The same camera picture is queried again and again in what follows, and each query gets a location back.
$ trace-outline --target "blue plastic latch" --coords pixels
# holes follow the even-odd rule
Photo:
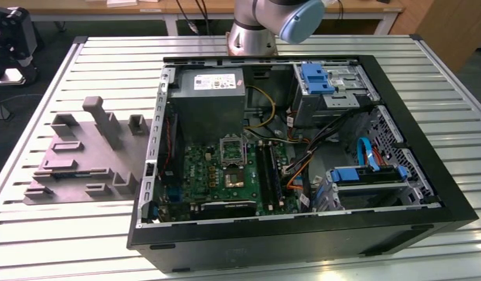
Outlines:
[[[301,74],[309,86],[309,94],[333,94],[334,87],[329,84],[329,74],[320,63],[304,63]]]
[[[337,170],[332,171],[332,178],[334,183],[337,183],[341,180]]]
[[[404,166],[398,166],[397,170],[400,176],[402,177],[402,180],[406,180],[406,177],[409,176],[409,173],[406,172],[406,168]]]
[[[345,181],[360,180],[356,168],[341,168],[337,169],[337,172],[340,173],[341,180]]]

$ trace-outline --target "yellow wire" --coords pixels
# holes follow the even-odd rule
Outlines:
[[[289,183],[288,183],[288,188],[290,189],[292,187],[294,187],[292,184],[293,184],[293,181],[297,177],[298,174],[301,174],[301,172],[304,171],[304,168],[310,164],[310,161],[313,159],[313,156],[312,158],[306,161],[306,163],[302,165],[302,167],[300,168],[300,170],[296,172],[293,178],[290,179]]]
[[[260,91],[260,93],[262,93],[265,95],[265,97],[269,99],[270,103],[272,103],[272,115],[270,115],[270,118],[261,124],[257,124],[254,126],[245,126],[244,128],[246,129],[254,129],[254,128],[260,128],[262,126],[265,126],[266,124],[270,123],[272,119],[274,118],[274,111],[276,111],[276,108],[274,108],[274,101],[272,99],[272,97],[269,96],[269,94],[262,90],[260,89],[257,86],[249,86],[246,85],[246,88],[253,88],[256,89],[257,91]]]

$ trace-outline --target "wooden table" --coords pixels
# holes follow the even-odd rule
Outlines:
[[[210,19],[233,19],[234,0],[205,0]],[[181,0],[190,19],[203,19],[195,0]],[[404,6],[398,0],[389,4],[376,0],[342,0],[344,19],[378,19],[376,35],[386,35]],[[139,2],[137,6],[109,8],[105,1],[85,0],[0,0],[0,6],[20,6],[33,14],[34,21],[77,20],[163,20],[167,34],[178,35],[177,21],[185,19],[175,0],[158,3]],[[338,3],[328,7],[325,19],[340,17]]]

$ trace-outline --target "motherboard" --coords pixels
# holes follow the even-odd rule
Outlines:
[[[284,143],[223,144],[186,147],[182,186],[167,188],[171,220],[187,221],[229,204],[233,212],[245,207],[257,216],[297,213],[296,194],[281,181],[289,161]],[[240,157],[244,165],[226,165],[225,159]]]

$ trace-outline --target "floor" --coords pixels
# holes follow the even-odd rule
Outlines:
[[[39,104],[41,96],[62,64],[63,57],[77,36],[165,36],[166,27],[161,21],[133,21],[123,25],[117,22],[69,22],[67,32],[61,33],[53,22],[39,22],[37,27],[45,40],[45,49],[34,54],[34,62],[41,70],[39,81],[29,87],[0,87],[0,100],[16,97],[3,104],[12,112],[8,121],[0,121],[0,169],[12,152],[29,120]],[[225,34],[232,22],[213,22],[215,35]],[[183,21],[178,23],[182,35],[193,35]],[[481,102],[481,52],[476,52],[461,72],[457,74],[463,83]]]

